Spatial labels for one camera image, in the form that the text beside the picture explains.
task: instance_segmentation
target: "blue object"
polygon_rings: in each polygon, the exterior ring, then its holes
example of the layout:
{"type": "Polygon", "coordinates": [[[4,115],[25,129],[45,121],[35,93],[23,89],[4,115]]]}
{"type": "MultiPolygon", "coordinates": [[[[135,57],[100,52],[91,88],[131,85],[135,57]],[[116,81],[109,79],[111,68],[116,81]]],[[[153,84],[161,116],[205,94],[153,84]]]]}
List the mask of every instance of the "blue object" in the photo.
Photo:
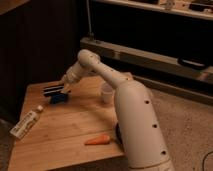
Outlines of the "blue object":
{"type": "Polygon", "coordinates": [[[50,104],[56,104],[60,102],[67,102],[68,101],[68,94],[59,93],[56,95],[51,96],[50,104]]]}

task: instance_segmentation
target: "carrot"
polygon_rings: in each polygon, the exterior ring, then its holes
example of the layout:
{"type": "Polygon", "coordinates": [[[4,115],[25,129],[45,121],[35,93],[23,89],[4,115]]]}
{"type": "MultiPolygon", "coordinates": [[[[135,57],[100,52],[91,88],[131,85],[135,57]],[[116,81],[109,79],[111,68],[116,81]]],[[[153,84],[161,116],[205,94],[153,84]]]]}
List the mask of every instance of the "carrot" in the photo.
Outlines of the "carrot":
{"type": "Polygon", "coordinates": [[[89,139],[85,141],[84,145],[101,145],[101,144],[109,144],[110,143],[110,136],[103,134],[100,136],[97,136],[95,138],[89,139]]]}

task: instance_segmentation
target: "paper cup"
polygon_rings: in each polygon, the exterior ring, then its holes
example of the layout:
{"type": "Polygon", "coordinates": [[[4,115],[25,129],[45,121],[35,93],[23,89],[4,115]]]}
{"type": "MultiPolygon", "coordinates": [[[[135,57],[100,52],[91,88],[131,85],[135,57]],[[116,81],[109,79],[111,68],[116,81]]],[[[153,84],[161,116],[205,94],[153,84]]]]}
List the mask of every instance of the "paper cup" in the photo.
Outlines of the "paper cup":
{"type": "Polygon", "coordinates": [[[101,100],[103,103],[109,104],[112,102],[114,89],[106,82],[101,84],[101,100]]]}

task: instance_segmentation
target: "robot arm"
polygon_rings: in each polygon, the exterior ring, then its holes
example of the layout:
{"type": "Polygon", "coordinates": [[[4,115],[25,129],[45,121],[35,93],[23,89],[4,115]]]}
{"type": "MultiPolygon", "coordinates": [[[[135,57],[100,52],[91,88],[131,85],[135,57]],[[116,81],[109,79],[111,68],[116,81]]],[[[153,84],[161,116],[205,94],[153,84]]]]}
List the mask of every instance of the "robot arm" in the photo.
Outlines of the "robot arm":
{"type": "Polygon", "coordinates": [[[174,171],[148,89],[135,80],[100,62],[100,57],[81,50],[78,61],[67,70],[62,92],[91,71],[99,74],[115,89],[115,111],[124,151],[131,171],[174,171]]]}

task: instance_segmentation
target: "terrazzo floor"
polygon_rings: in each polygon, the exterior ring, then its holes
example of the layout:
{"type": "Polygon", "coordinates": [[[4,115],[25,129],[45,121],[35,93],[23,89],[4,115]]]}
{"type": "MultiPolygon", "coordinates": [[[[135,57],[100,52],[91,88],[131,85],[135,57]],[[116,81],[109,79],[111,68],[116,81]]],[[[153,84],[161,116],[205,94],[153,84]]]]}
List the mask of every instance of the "terrazzo floor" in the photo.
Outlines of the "terrazzo floor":
{"type": "MultiPolygon", "coordinates": [[[[213,106],[152,90],[153,105],[167,142],[176,171],[202,171],[204,156],[213,151],[213,106]]],[[[0,121],[0,171],[6,171],[13,139],[12,125],[0,121]]],[[[205,171],[213,170],[213,153],[205,162],[205,171]]],[[[125,157],[107,159],[61,171],[126,171],[125,157]]]]}

